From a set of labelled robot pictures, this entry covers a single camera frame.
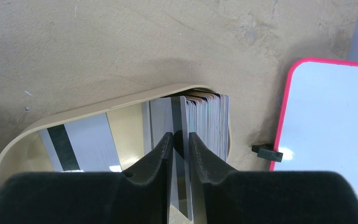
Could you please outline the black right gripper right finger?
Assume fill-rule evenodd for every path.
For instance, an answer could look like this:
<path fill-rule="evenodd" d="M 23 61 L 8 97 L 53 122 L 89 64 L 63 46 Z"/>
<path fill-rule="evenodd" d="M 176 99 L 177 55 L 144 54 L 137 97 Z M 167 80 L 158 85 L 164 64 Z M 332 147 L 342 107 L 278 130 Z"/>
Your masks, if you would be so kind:
<path fill-rule="evenodd" d="M 334 172 L 245 172 L 189 134 L 196 224 L 358 224 L 358 198 Z"/>

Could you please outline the beige oval card tray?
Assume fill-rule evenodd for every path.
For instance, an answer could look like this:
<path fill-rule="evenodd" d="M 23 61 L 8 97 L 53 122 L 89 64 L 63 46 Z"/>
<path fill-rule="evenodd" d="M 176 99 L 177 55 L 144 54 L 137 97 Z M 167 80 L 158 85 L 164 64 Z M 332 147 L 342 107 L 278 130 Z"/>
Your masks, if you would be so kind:
<path fill-rule="evenodd" d="M 9 177 L 18 173 L 56 172 L 53 169 L 45 146 L 41 140 L 39 134 L 40 130 L 190 90 L 216 93 L 204 85 L 172 84 L 42 118 L 27 127 L 0 153 L 0 185 L 2 185 Z M 231 135 L 229 122 L 228 155 L 231 147 L 230 141 Z"/>

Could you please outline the stack of white cards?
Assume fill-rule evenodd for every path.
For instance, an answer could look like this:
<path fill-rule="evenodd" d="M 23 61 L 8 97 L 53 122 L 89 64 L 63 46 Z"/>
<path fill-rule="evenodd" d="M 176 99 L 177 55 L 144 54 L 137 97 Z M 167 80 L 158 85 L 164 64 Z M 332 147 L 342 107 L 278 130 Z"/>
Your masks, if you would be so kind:
<path fill-rule="evenodd" d="M 221 159 L 229 151 L 229 97 L 190 90 L 186 98 L 187 129 Z M 155 146 L 149 101 L 70 121 L 39 131 L 53 169 L 58 172 L 121 172 Z"/>

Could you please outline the pink framed whiteboard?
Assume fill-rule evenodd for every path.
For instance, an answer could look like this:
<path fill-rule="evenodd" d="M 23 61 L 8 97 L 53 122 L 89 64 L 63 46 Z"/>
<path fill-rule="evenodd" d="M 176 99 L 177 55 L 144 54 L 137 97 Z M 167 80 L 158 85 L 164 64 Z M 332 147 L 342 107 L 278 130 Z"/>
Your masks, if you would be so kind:
<path fill-rule="evenodd" d="M 333 171 L 358 197 L 358 62 L 308 57 L 288 72 L 271 171 Z"/>

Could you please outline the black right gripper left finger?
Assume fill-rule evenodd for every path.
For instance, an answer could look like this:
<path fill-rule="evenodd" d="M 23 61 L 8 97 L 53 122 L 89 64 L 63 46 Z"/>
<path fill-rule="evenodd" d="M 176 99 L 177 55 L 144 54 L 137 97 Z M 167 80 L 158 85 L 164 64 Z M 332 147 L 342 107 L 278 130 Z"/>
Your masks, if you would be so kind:
<path fill-rule="evenodd" d="M 123 172 L 32 172 L 0 187 L 0 224 L 166 224 L 173 134 Z"/>

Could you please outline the black whiteboard clip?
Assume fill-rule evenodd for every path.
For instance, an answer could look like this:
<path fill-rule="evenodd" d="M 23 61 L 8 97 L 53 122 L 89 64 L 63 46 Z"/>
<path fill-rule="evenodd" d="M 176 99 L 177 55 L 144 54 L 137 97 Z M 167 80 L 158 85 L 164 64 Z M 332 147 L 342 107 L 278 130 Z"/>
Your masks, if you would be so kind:
<path fill-rule="evenodd" d="M 281 162 L 283 158 L 283 153 L 275 151 L 271 144 L 253 145 L 251 150 L 257 154 L 257 157 L 265 160 Z"/>

